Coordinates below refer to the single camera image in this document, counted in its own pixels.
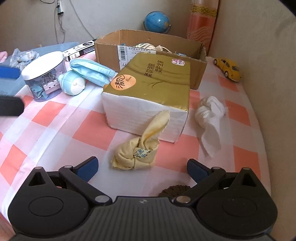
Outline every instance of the globe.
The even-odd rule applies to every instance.
[[[164,34],[170,29],[170,19],[163,12],[154,11],[146,16],[144,27],[147,31]]]

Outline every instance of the curtain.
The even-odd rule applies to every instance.
[[[208,52],[218,9],[219,0],[192,0],[187,39],[202,42]]]

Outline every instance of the ribbed gray surface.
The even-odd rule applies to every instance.
[[[17,235],[11,239],[48,241],[226,241],[202,226],[185,207],[173,205],[168,198],[118,197],[106,207],[96,207],[88,220],[66,235],[37,239]],[[268,236],[252,241],[272,241]]]

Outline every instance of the folded blue mask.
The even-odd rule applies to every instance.
[[[110,78],[114,78],[116,74],[114,70],[85,58],[72,59],[70,67],[85,79],[101,87],[110,84]]]

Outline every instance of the red and white tablecloth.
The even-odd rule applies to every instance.
[[[135,135],[108,126],[101,92],[101,87],[88,82],[77,96],[61,93],[45,102],[35,102],[26,86],[17,94],[25,102],[24,113],[0,119],[0,212],[5,218],[10,202],[35,166],[54,171],[90,156],[98,158],[99,171],[89,183],[113,200],[118,195],[155,196],[171,185],[195,185],[186,173],[190,158],[228,172],[250,167],[270,193],[264,141],[250,101],[242,84],[226,79],[212,58],[208,57],[199,89],[190,91],[189,116],[179,141],[161,141],[150,169],[111,167],[116,146]],[[203,149],[203,129],[194,118],[199,100],[210,95],[228,108],[221,120],[222,149],[214,158]]]

